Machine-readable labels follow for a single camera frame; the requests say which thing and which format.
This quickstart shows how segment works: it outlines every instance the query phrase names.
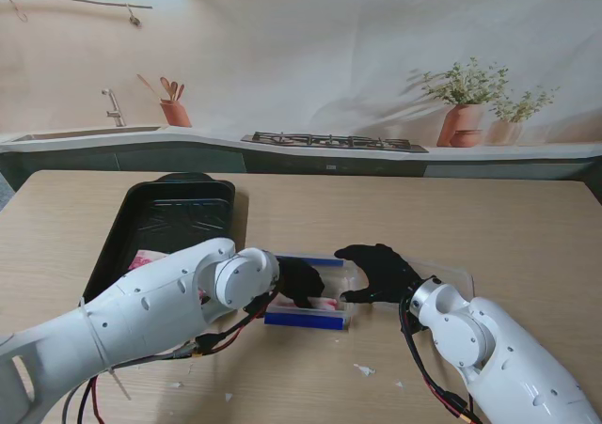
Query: backdrop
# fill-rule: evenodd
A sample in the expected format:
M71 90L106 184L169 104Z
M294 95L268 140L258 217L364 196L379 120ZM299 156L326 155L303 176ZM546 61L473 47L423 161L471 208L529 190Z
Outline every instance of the backdrop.
M560 86L519 144L602 140L602 0L0 0L0 131L165 123L158 78L185 83L203 131L362 134L432 146L449 109L421 75L477 56L511 86ZM495 119L488 112L482 127Z

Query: gas stove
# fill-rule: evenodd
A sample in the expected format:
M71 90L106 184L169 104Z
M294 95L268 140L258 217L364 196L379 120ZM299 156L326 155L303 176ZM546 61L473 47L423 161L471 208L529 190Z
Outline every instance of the gas stove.
M323 149L371 149L380 151L405 151L427 153L420 145L410 144L407 139L372 139L363 135L318 135L259 133L246 135L244 142L277 145L281 147L313 147Z

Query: terracotta pot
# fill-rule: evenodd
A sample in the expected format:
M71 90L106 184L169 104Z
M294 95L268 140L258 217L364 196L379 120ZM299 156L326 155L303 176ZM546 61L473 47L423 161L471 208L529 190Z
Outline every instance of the terracotta pot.
M514 145L523 131L522 123L511 123L506 120L494 121L489 128L485 144Z
M483 117L483 107L480 104L456 104L448 112L443 121L443 128L439 140L436 141L438 147L450 147L450 140L456 131L476 130Z
M481 142L481 130L456 131L450 140L452 147L467 149Z
M171 126L182 126L184 128L192 128L186 109L180 102L172 102L161 100L161 108L166 115L167 123Z

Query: black glove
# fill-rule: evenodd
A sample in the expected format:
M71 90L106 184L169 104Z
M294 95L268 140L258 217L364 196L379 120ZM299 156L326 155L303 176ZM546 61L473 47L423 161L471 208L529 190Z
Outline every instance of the black glove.
M349 245L337 250L335 257L353 261L368 277L368 288L344 292L340 298L343 302L399 304L408 288L416 287L421 282L420 276L405 259L381 243Z
M278 257L277 259L282 280L280 292L293 299L294 304L300 308L313 308L309 297L321 297L325 287L318 271L299 258ZM249 314L257 313L261 310L261 303L264 303L266 296L267 293L255 297L244 310Z

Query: black tray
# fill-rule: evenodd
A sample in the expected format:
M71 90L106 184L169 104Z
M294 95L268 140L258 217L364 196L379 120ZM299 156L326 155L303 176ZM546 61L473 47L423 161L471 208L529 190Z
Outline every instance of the black tray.
M173 253L229 237L234 185L203 174L172 174L126 194L84 291L90 302L127 274L138 250Z

